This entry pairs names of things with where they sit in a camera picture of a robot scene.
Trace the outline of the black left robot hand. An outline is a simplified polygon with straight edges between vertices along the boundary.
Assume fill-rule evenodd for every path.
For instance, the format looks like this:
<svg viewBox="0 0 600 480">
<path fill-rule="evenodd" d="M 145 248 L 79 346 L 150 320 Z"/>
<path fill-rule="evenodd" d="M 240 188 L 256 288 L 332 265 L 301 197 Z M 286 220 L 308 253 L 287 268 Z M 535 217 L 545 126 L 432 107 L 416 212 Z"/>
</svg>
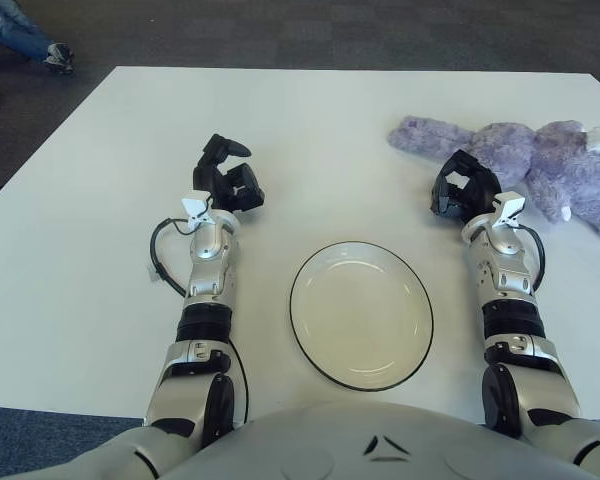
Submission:
<svg viewBox="0 0 600 480">
<path fill-rule="evenodd" d="M 247 163 L 241 163 L 226 173 L 219 169 L 228 157 L 250 156 L 251 151 L 243 144 L 218 134 L 212 135 L 193 170 L 193 189 L 209 192 L 213 209 L 234 212 L 262 206 L 265 193 Z"/>
</svg>

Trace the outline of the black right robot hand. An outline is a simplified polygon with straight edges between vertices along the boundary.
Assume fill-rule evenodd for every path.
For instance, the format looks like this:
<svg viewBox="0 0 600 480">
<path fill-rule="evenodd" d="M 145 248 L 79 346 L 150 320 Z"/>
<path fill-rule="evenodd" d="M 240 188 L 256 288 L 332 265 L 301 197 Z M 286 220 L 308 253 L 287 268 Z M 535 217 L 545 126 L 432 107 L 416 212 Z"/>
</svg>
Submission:
<svg viewBox="0 0 600 480">
<path fill-rule="evenodd" d="M 456 173 L 468 181 L 463 187 L 447 176 Z M 474 217 L 493 213 L 492 202 L 501 193 L 496 175 L 463 150 L 457 150 L 443 165 L 431 191 L 430 210 L 437 216 L 468 223 Z"/>
</svg>

